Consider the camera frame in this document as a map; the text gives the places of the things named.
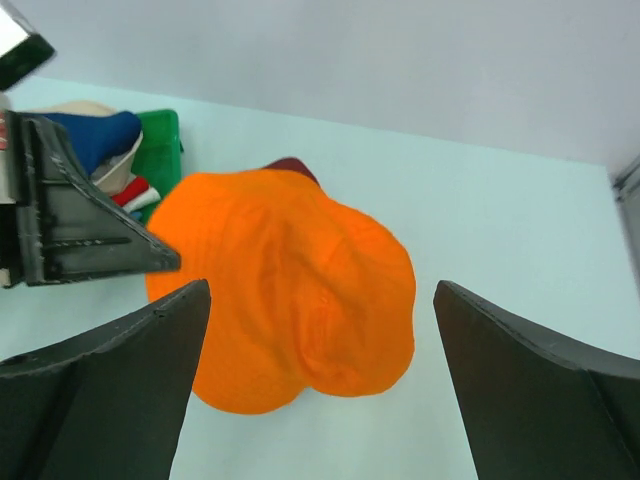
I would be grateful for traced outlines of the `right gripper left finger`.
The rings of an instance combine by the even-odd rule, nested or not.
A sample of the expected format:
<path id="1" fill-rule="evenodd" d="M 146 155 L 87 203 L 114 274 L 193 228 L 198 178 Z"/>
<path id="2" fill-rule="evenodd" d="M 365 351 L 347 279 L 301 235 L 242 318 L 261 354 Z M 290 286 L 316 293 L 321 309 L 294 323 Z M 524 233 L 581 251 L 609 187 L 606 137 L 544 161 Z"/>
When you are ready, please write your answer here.
<path id="1" fill-rule="evenodd" d="M 2 478 L 168 478 L 210 305 L 207 282 L 193 281 L 2 361 Z"/>

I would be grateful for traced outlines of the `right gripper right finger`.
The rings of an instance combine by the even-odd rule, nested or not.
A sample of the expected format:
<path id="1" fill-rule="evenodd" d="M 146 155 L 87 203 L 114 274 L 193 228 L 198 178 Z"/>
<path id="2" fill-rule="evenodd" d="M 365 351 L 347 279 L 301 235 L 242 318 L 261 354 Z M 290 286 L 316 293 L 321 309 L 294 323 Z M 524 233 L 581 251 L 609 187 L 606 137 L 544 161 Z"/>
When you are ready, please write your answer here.
<path id="1" fill-rule="evenodd" d="M 638 478 L 638 360 L 451 281 L 433 303 L 479 478 Z"/>

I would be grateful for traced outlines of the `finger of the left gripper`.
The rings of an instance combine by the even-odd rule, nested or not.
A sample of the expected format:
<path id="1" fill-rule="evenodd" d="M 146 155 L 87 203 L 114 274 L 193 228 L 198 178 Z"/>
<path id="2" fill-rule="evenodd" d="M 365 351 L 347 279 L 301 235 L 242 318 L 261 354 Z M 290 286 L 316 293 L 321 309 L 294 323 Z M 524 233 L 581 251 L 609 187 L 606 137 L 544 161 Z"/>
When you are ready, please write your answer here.
<path id="1" fill-rule="evenodd" d="M 3 113 L 3 285 L 175 271 L 180 257 L 81 170 L 65 130 Z"/>

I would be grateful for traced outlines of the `beige bucket hat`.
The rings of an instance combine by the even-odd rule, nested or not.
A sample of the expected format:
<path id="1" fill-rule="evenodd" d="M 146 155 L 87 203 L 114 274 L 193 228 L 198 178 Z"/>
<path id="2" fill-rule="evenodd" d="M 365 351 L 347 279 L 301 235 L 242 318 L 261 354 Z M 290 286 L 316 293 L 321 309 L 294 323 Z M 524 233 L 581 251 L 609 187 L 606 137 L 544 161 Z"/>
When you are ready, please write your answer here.
<path id="1" fill-rule="evenodd" d="M 44 113 L 68 113 L 102 117 L 123 111 L 127 110 L 118 110 L 90 100 L 75 100 L 49 107 L 34 108 L 29 112 L 41 116 Z M 92 175 L 86 173 L 102 192 L 108 195 L 115 195 L 125 188 L 131 176 L 134 156 L 142 139 L 143 134 L 141 133 L 134 146 L 126 154 L 107 160 Z"/>

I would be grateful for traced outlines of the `dark blue bucket hat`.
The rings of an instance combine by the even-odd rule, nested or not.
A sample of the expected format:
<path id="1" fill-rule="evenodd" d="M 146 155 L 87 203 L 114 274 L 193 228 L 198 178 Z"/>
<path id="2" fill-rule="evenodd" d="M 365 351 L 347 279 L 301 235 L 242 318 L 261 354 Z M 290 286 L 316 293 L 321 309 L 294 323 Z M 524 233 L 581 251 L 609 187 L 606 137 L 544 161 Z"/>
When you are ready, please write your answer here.
<path id="1" fill-rule="evenodd" d="M 128 111 L 102 117 L 68 113 L 44 113 L 43 116 L 67 131 L 71 146 L 88 175 L 107 160 L 130 151 L 142 133 L 140 119 Z"/>

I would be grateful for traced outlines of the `orange bucket hat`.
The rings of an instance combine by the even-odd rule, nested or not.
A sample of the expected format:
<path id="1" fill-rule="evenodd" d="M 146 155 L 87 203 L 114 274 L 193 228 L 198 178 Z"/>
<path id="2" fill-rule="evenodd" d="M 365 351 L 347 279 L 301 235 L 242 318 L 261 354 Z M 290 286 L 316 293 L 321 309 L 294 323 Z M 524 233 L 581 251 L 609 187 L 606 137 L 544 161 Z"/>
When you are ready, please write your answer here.
<path id="1" fill-rule="evenodd" d="M 277 169 L 193 174 L 148 227 L 181 258 L 177 271 L 147 276 L 151 300 L 208 283 L 193 390 L 209 406 L 251 415 L 309 388 L 376 395 L 408 370 L 416 280 L 407 250 L 310 177 Z"/>

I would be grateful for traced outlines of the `maroon bucket hat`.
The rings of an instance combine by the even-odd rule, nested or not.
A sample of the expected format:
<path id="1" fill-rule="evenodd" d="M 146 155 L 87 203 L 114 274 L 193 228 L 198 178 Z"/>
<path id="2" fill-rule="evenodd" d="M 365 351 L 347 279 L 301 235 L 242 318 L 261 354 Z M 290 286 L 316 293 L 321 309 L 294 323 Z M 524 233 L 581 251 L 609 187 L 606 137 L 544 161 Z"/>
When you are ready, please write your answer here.
<path id="1" fill-rule="evenodd" d="M 302 162 L 297 157 L 284 157 L 278 160 L 275 160 L 263 167 L 264 170 L 278 170 L 278 171 L 289 171 L 300 174 L 311 181 L 313 181 L 316 185 L 320 185 L 316 176 L 311 172 L 311 170 L 306 166 L 304 162 Z"/>

